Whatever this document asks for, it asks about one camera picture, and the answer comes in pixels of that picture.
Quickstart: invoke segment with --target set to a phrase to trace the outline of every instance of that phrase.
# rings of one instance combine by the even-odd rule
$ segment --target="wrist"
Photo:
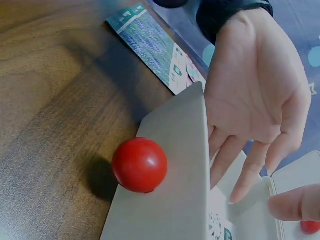
[[[217,34],[217,40],[226,33],[232,34],[235,29],[246,33],[249,37],[259,38],[260,33],[265,32],[273,17],[263,8],[242,10],[232,16]]]

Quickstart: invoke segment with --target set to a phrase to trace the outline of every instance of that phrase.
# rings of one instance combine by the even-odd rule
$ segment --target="fingers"
[[[209,137],[209,152],[210,159],[214,157],[219,148],[225,143],[228,134],[219,128],[214,128],[211,136]]]
[[[229,136],[226,139],[211,168],[211,188],[214,188],[222,179],[246,143],[247,141],[239,139],[236,136]]]
[[[280,162],[300,148],[311,103],[311,94],[300,88],[282,107],[281,134],[271,144],[265,165],[271,175]]]
[[[273,196],[268,207],[270,213],[282,221],[320,221],[320,184]]]
[[[257,177],[265,165],[269,144],[264,144],[255,141],[252,145],[251,151],[246,158],[241,175],[234,186],[229,202],[231,204],[241,201],[250,188],[257,182]]]

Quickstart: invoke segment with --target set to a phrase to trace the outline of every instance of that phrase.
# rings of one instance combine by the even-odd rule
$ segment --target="box lid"
[[[148,194],[118,186],[100,239],[207,240],[210,159],[202,84],[151,112],[137,136],[163,148],[167,175]]]
[[[276,194],[281,194],[306,185],[320,183],[320,152],[312,151],[299,160],[275,172],[272,176]],[[282,222],[284,240],[319,240],[320,232],[305,235],[299,222]]]

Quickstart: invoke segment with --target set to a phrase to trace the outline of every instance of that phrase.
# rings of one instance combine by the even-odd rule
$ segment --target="table surface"
[[[0,239],[100,238],[113,152],[172,97],[104,25],[136,3],[0,3]]]

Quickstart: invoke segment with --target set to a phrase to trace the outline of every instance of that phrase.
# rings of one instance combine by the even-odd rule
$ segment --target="white box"
[[[240,203],[228,205],[246,159],[241,152],[210,191],[207,113],[200,82],[146,116],[137,136],[163,148],[168,158],[167,175],[148,194],[130,192],[119,185],[101,240],[215,240],[218,238],[209,231],[210,213],[219,213],[234,224],[233,240],[320,239],[320,234],[302,234],[298,222],[274,219],[267,207],[272,195],[320,183],[317,151],[279,170],[272,178],[258,177]]]

